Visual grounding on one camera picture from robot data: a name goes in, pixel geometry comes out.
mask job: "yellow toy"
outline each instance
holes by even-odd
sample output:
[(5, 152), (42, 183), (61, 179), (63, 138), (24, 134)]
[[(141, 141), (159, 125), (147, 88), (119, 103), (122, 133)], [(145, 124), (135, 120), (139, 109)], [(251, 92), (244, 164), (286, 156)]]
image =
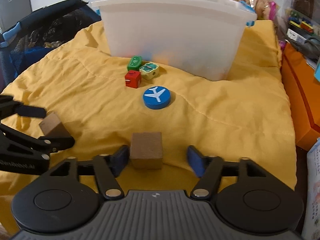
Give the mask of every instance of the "yellow toy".
[(150, 80), (159, 75), (159, 65), (152, 62), (143, 65), (139, 70), (141, 72), (141, 76), (146, 80)]

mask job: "blue disc with airplane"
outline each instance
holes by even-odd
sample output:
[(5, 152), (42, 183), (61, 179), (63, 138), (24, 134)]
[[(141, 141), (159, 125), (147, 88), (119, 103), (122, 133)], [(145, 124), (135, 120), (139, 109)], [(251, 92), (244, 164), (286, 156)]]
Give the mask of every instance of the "blue disc with airplane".
[(171, 95), (165, 87), (151, 87), (143, 93), (143, 102), (150, 109), (162, 109), (170, 104)]

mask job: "translucent white plastic container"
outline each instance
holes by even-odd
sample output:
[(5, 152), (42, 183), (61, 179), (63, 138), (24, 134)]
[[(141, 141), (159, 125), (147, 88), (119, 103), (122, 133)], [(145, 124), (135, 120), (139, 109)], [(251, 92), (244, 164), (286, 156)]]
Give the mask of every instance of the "translucent white plastic container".
[(232, 0), (96, 0), (112, 56), (142, 56), (212, 81), (225, 79), (247, 22)]

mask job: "yellow fabric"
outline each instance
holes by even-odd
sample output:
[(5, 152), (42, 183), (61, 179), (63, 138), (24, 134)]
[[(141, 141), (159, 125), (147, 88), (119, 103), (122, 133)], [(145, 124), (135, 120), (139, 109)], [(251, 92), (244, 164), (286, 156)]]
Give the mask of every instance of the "yellow fabric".
[[(281, 83), (280, 57), (272, 22), (258, 21), (244, 31), (228, 81), (211, 82), (160, 65), (158, 77), (142, 80), (140, 88), (133, 89), (124, 82), (129, 59), (109, 56), (99, 22), (32, 65), (3, 93), (54, 110), (75, 138), (73, 148), (52, 154), (51, 165), (68, 156), (90, 160), (113, 153), (130, 144), (133, 132), (162, 132), (165, 165), (161, 170), (144, 171), (129, 164), (118, 178), (125, 191), (190, 191), (197, 178), (186, 161), (189, 145), (226, 161), (250, 157), (294, 188), (294, 130)], [(151, 110), (144, 106), (142, 93), (152, 85), (171, 91), (168, 107)], [(3, 121), (33, 137), (42, 135), (39, 122), (18, 116)], [(0, 172), (0, 222), (10, 233), (17, 230), (10, 200), (35, 178)], [(96, 190), (92, 177), (81, 177), (81, 181)], [(234, 178), (223, 179), (221, 187), (232, 182)]]

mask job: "mesh basket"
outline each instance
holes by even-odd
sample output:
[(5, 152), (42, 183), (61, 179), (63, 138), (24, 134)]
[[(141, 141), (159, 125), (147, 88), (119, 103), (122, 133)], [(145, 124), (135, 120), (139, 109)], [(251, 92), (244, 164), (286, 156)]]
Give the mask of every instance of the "mesh basket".
[(73, 39), (79, 30), (101, 20), (81, 0), (50, 7), (34, 11), (7, 31), (10, 35), (2, 35), (0, 65), (5, 86), (48, 52)]

